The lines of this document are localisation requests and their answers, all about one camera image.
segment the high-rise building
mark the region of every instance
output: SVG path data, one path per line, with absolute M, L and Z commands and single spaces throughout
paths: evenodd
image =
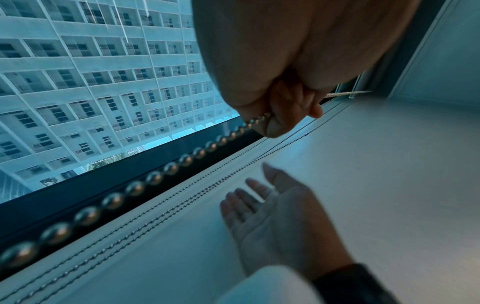
M 237 116 L 193 26 L 189 0 L 0 0 L 0 171 L 35 191 Z

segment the white sleeve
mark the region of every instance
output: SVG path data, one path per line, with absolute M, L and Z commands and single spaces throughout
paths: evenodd
M 223 295 L 216 304 L 323 304 L 313 287 L 284 266 L 260 269 Z

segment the dark cuff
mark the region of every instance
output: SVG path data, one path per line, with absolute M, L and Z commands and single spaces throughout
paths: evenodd
M 352 264 L 312 281 L 326 304 L 398 304 L 363 264 Z

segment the white building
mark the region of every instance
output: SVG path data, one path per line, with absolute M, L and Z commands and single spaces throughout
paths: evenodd
M 30 190 L 233 116 L 189 0 L 0 0 L 0 170 Z

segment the metal bead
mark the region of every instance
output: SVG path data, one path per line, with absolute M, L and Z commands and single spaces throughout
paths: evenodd
M 225 144 L 227 144 L 227 142 L 229 142 L 229 140 L 225 136 L 218 135 L 216 138 L 216 143 L 219 146 L 224 146 Z
M 90 206 L 80 210 L 74 218 L 74 223 L 80 226 L 90 226 L 100 218 L 100 210 L 95 206 Z
M 174 162 L 171 162 L 171 163 L 169 163 L 165 166 L 163 171 L 165 172 L 165 174 L 174 175 L 175 173 L 177 173 L 179 171 L 179 166 L 177 164 L 175 164 Z
M 209 141 L 209 142 L 206 143 L 205 148 L 207 149 L 207 151 L 213 152 L 218 148 L 218 145 L 217 145 L 217 143 Z
M 124 195 L 118 192 L 109 194 L 103 199 L 103 201 L 101 201 L 102 207 L 108 210 L 115 210 L 118 207 L 122 206 L 123 203 Z
M 192 153 L 192 155 L 196 159 L 202 159 L 202 158 L 205 157 L 206 154 L 207 154 L 207 152 L 205 151 L 205 149 L 202 149 L 202 148 L 195 148 L 195 150 Z
M 5 250 L 0 256 L 0 265 L 15 268 L 27 264 L 39 251 L 34 242 L 22 242 Z
M 235 131 L 237 135 L 243 135 L 245 133 L 245 127 L 236 127 Z
M 238 136 L 237 132 L 231 131 L 230 135 L 228 136 L 228 139 L 229 140 L 234 140 L 235 138 L 237 138 L 237 136 Z
M 69 223 L 62 222 L 47 228 L 40 236 L 40 241 L 48 245 L 57 245 L 66 240 L 72 233 Z
M 145 191 L 145 184 L 139 180 L 133 181 L 125 189 L 125 194 L 129 196 L 139 196 Z
M 191 156 L 191 155 L 188 155 L 188 154 L 184 154 L 181 158 L 180 158 L 180 165 L 183 166 L 183 167 L 188 167 L 190 166 L 193 162 L 194 162 L 194 157 Z
M 150 185 L 150 186 L 157 186 L 159 185 L 162 180 L 164 179 L 164 176 L 162 175 L 161 172 L 159 171 L 152 171 L 148 174 L 148 176 L 146 177 L 146 182 Z

